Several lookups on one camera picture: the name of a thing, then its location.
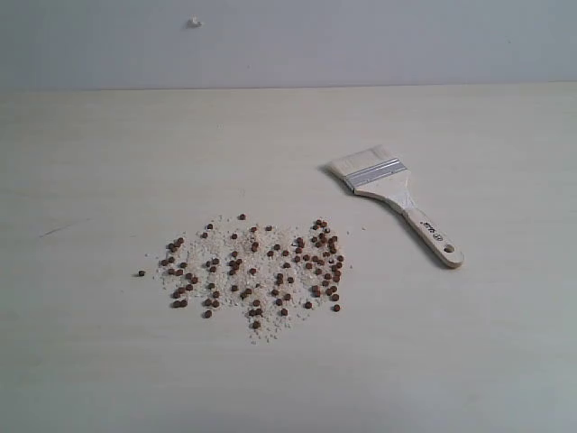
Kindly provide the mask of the wooden paint brush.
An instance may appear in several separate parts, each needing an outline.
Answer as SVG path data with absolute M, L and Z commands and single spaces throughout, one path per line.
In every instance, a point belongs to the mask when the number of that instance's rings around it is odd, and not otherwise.
M 446 267 L 463 265 L 464 254 L 458 244 L 411 197 L 407 166 L 383 146 L 338 158 L 326 167 L 354 195 L 383 202 L 400 214 Z

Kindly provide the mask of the pile of brown pellets and grains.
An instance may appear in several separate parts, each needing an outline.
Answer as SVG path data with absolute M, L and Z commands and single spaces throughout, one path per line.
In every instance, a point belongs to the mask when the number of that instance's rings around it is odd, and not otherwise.
M 155 260 L 143 277 L 134 275 L 159 281 L 171 309 L 197 309 L 204 320 L 233 309 L 254 345 L 276 340 L 321 308 L 343 309 L 345 255 L 325 217 L 278 226 L 245 213 L 219 216 L 168 241 Z

